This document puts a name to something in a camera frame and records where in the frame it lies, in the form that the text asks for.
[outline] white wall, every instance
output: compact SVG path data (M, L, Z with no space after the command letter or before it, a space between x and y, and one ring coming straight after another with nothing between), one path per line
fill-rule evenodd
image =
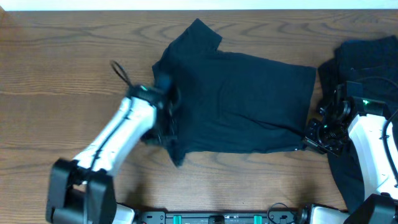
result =
M0 0L6 11L398 9L398 0Z

